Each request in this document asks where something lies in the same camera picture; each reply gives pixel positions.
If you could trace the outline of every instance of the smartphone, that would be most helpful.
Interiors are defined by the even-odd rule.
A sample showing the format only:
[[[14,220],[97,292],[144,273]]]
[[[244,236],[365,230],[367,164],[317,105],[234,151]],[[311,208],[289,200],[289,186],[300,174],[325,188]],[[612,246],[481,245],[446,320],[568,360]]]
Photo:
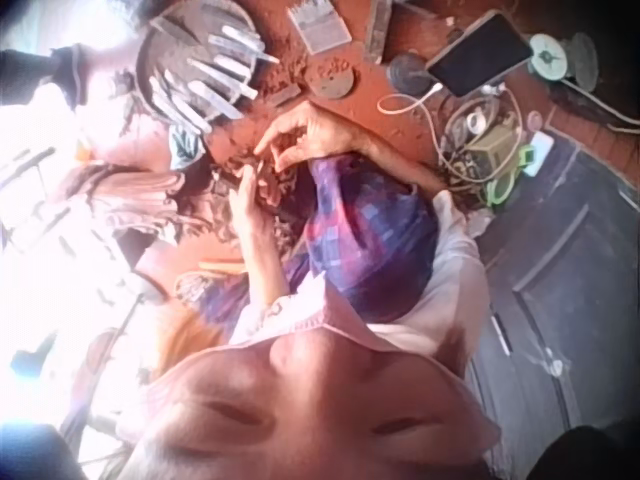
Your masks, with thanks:
[[[427,71],[456,97],[464,97],[507,74],[533,55],[529,42],[498,10],[474,22],[427,65]]]

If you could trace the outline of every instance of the floor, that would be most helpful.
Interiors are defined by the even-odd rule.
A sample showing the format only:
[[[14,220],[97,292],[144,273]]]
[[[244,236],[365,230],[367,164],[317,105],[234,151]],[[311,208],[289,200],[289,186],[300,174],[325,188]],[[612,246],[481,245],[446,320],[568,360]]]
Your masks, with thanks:
[[[85,16],[80,18],[87,19],[86,22],[83,22],[82,28],[76,25],[76,35],[73,38],[68,34],[60,34],[59,30],[54,30],[59,26],[58,22],[55,22],[58,24],[56,27],[51,22],[44,22],[45,28],[41,30],[38,41],[31,42],[35,45],[35,50],[39,52],[46,51],[46,48],[50,46],[59,46],[64,41],[84,41],[87,43],[88,40],[84,40],[88,38],[86,32],[97,28],[100,23],[99,16],[89,17],[87,14],[87,12],[95,14],[97,7],[91,10],[89,6],[80,5],[83,2],[74,0],[50,2],[32,0],[32,2],[39,5],[41,18],[47,18],[47,15],[53,14],[62,21],[64,18],[61,13],[70,9],[78,15],[84,12]],[[269,93],[292,80],[304,83],[305,79],[317,75],[322,69],[328,68],[332,62],[339,61],[341,63],[348,62],[357,73],[357,85],[353,93],[339,102],[322,101],[313,98],[310,94],[305,96],[383,135],[410,159],[435,163],[435,153],[424,119],[414,115],[385,117],[376,110],[377,99],[390,93],[390,87],[383,66],[368,64],[362,60],[369,0],[334,1],[337,10],[349,27],[354,42],[312,58],[306,56],[305,48],[285,13],[285,7],[296,3],[294,0],[271,2],[239,0],[238,3],[252,16],[258,30],[266,40],[268,51],[281,58],[282,65],[262,68],[258,71],[253,84],[261,91],[260,97],[252,104],[240,103],[240,108],[248,113],[247,118],[233,123],[216,125],[208,143],[218,161],[224,162],[239,150],[254,146],[269,122],[283,110],[266,106],[265,100]],[[462,28],[488,9],[497,8],[511,15],[524,34],[546,31],[560,38],[568,38],[576,31],[587,31],[594,37],[599,49],[607,50],[607,55],[601,55],[603,58],[602,82],[596,93],[601,98],[611,101],[616,105],[616,108],[622,109],[627,114],[637,114],[637,112],[631,111],[633,110],[630,107],[633,105],[632,101],[620,100],[625,92],[630,91],[628,84],[633,82],[629,79],[635,78],[635,73],[630,72],[625,75],[619,68],[612,67],[612,65],[620,65],[620,63],[613,63],[618,57],[624,54],[629,55],[629,52],[624,48],[619,48],[619,45],[615,50],[610,48],[613,41],[611,32],[616,28],[616,22],[623,22],[627,18],[615,11],[613,6],[608,7],[608,10],[611,11],[611,20],[607,20],[607,26],[604,28],[597,26],[597,20],[600,18],[598,15],[601,12],[594,10],[595,7],[586,7],[576,0],[562,2],[551,2],[551,0],[482,0],[473,2],[447,0],[446,2],[415,3],[431,8],[441,18],[452,17],[455,24]],[[451,27],[448,27],[442,19],[425,20],[404,11],[401,7],[396,7],[390,25],[385,61],[406,50],[415,50],[421,55],[431,58],[446,45],[447,35],[450,31]],[[131,68],[140,39],[125,41],[116,49],[104,49],[98,45],[100,42],[106,42],[103,37],[104,34],[100,36],[102,40],[94,42],[94,47],[99,52],[95,55],[97,59],[95,64],[98,66],[98,70]],[[592,150],[598,158],[608,162],[614,170],[625,175],[631,183],[640,184],[637,137],[615,135],[598,128],[595,124],[588,122],[585,124],[586,121],[555,107],[548,98],[546,86],[533,78],[527,72],[526,67],[510,74],[507,83],[514,90],[525,116],[532,110],[539,111],[550,128],[577,137],[576,140],[584,144],[585,148]],[[427,106],[435,111],[442,100],[442,96],[435,96]],[[109,111],[105,102],[95,102],[86,108],[79,109],[78,112],[78,117],[84,126],[84,134],[91,142],[96,158],[141,165],[155,170],[168,167],[170,154],[167,131],[162,123],[147,115],[139,115],[134,118],[129,131],[124,136],[117,138],[117,129],[112,126],[113,117],[108,114],[113,115],[113,112]],[[152,276],[170,292],[173,281],[178,274],[197,268],[198,261],[203,258],[219,257],[218,250],[215,240],[210,237],[184,242],[178,248],[158,243],[143,257],[139,270]],[[239,252],[225,252],[225,256],[238,255]]]

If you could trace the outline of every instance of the hand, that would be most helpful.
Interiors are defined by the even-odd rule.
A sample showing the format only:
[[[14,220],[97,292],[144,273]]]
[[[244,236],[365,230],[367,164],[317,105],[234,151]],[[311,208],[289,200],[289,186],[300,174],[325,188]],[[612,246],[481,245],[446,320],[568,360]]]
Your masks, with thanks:
[[[296,131],[297,143],[283,151],[277,140]],[[360,150],[368,136],[359,125],[306,101],[276,118],[254,153],[260,155],[270,147],[276,171],[281,172],[311,158]]]
[[[238,191],[229,191],[229,206],[233,215],[233,228],[244,247],[247,242],[271,240],[273,218],[256,204],[258,178],[253,167],[242,168],[242,180]]]

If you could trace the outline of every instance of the person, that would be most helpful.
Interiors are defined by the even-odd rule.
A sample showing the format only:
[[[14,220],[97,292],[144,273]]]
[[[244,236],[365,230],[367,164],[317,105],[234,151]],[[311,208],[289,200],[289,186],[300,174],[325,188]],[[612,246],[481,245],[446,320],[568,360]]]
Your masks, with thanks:
[[[0,50],[0,106],[26,105],[36,89],[54,83],[71,110],[87,100],[86,59],[80,45],[54,49],[48,57]]]
[[[278,139],[291,132],[297,142],[281,147]],[[269,148],[277,170],[308,161],[312,170],[331,172],[333,167],[335,173],[337,162],[345,174],[373,166],[396,179],[397,186],[413,185],[388,196],[433,208],[439,222],[433,272],[418,298],[403,292],[405,283],[413,291],[408,276],[393,277],[395,284],[371,282],[376,273],[391,271],[380,261],[373,263],[375,270],[349,263],[348,273],[356,281],[336,287],[329,272],[339,254],[393,232],[369,235],[354,222],[353,212],[341,209],[340,199],[367,197],[378,190],[376,184],[349,192],[340,190],[339,181],[327,181],[333,191],[317,185],[318,209],[321,204],[335,208],[336,228],[320,234],[341,234],[344,230],[337,227],[346,221],[353,242],[337,252],[320,242],[313,257],[324,268],[311,270],[292,292],[271,220],[255,204],[255,172],[245,168],[230,202],[248,270],[250,304],[227,345],[183,359],[123,412],[117,431],[135,449],[119,478],[488,475],[482,455],[497,442],[499,428],[462,381],[488,318],[488,287],[451,194],[436,175],[380,137],[308,102],[276,119],[255,153]],[[365,165],[346,162],[354,155],[365,157]],[[412,213],[424,214],[422,220],[432,226],[428,211],[416,207]],[[365,213],[375,219],[375,211]],[[402,218],[396,220],[403,225]],[[413,245],[403,247],[399,243],[387,252],[392,266],[402,264],[404,252],[415,260]],[[367,295],[351,288],[362,285],[387,289],[376,295],[388,302],[373,298],[375,309],[360,306],[374,316],[383,309],[378,323],[365,323],[347,299],[364,301]],[[403,298],[399,311],[404,313],[389,319],[385,303],[394,303],[395,295]],[[408,311],[407,301],[413,304]]]

